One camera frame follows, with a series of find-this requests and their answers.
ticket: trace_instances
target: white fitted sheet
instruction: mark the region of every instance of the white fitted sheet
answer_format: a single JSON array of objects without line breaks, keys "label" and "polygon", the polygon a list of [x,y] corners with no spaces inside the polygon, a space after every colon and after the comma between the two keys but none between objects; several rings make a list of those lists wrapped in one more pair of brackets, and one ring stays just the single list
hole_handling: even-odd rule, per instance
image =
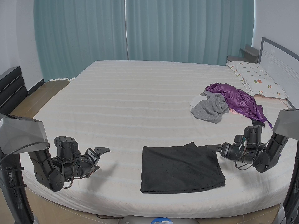
[{"label": "white fitted sheet", "polygon": [[[218,161],[226,186],[185,194],[140,192],[142,147],[194,142],[197,146],[233,143],[251,120],[232,112],[218,124],[195,119],[190,102],[211,83],[245,87],[227,66],[153,61],[97,61],[50,99],[35,116],[43,121],[56,156],[54,138],[71,136],[84,153],[109,147],[100,169],[72,188],[52,192],[39,184],[28,154],[21,154],[24,180],[40,196],[64,206],[110,216],[206,218],[234,216],[283,202],[294,165],[296,142],[289,140],[278,164],[265,173],[237,170],[234,162]],[[274,125],[280,99],[257,97]],[[262,141],[271,136],[268,123]]]}]

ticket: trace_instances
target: purple fabric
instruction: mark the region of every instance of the purple fabric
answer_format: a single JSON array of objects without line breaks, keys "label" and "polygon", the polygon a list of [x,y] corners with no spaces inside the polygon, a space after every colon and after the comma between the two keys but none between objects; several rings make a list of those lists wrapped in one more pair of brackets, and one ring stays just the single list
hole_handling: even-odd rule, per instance
[{"label": "purple fabric", "polygon": [[220,93],[224,96],[228,106],[238,113],[261,122],[268,121],[263,113],[263,107],[257,105],[255,99],[246,92],[237,89],[229,84],[215,83],[206,87],[206,90],[212,93]]}]

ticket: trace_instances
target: white headboard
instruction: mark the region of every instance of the white headboard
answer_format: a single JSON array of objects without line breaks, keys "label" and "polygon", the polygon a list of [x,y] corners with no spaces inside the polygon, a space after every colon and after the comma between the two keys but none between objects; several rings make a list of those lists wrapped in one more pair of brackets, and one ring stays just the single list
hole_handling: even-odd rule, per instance
[{"label": "white headboard", "polygon": [[289,102],[299,108],[299,56],[263,37],[258,63],[284,88]]}]

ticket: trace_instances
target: blue circular sticker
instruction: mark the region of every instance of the blue circular sticker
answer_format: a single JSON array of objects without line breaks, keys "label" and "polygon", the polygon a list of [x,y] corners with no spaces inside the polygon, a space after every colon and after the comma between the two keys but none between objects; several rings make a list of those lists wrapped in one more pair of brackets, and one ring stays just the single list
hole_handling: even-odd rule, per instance
[{"label": "blue circular sticker", "polygon": [[164,217],[159,217],[154,220],[150,224],[173,224],[172,220]]}]

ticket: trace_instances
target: baseboard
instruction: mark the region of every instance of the baseboard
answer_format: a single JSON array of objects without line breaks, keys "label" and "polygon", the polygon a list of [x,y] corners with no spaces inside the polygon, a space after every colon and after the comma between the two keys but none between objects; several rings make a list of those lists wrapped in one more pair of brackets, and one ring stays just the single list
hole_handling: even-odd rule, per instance
[{"label": "baseboard", "polygon": [[28,94],[32,95],[33,92],[35,92],[39,87],[41,87],[45,83],[45,80],[42,79],[40,82],[38,82],[35,86],[33,86],[30,90],[28,90]]}]

